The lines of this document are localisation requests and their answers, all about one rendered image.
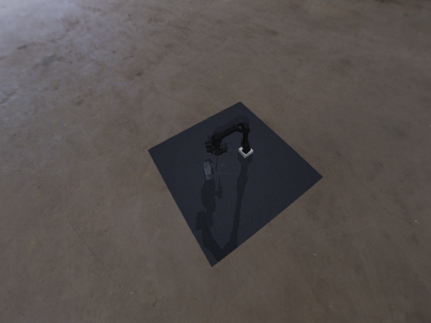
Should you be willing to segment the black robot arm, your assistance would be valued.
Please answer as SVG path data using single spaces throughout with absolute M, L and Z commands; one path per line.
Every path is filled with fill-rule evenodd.
M 242 129 L 238 128 L 239 126 L 241 126 Z M 242 151 L 245 154 L 247 154 L 251 150 L 251 146 L 249 145 L 249 142 L 248 142 L 248 134 L 250 133 L 250 127 L 249 127 L 247 122 L 240 122 L 238 124 L 234 124 L 232 127 L 226 129 L 225 131 L 222 131 L 221 133 L 214 134 L 211 137 L 211 141 L 205 142 L 206 148 L 213 147 L 213 146 L 219 147 L 220 143 L 222 143 L 222 139 L 224 137 L 227 137 L 228 135 L 230 135 L 236 131 L 243 133 L 243 141 L 241 141 L 241 145 L 243 148 Z M 221 152 L 220 148 L 214 149 L 214 155 L 221 155 L 221 154 L 222 154 L 222 152 Z

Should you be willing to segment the grey sloped panel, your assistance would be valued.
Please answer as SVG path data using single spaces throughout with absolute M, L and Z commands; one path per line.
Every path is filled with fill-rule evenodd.
M 215 167 L 210 161 L 205 162 L 204 166 L 206 180 L 211 180 L 217 177 Z

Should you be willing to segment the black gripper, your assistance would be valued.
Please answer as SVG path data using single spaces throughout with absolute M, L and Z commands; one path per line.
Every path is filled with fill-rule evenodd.
M 219 146 L 219 147 L 214 147 L 214 148 L 209 147 L 209 148 L 207 148 L 207 152 L 213 154 L 214 149 L 218 149 L 218 148 L 220 148 L 222 150 L 222 154 L 227 152 L 227 146 L 223 146 L 223 147 Z

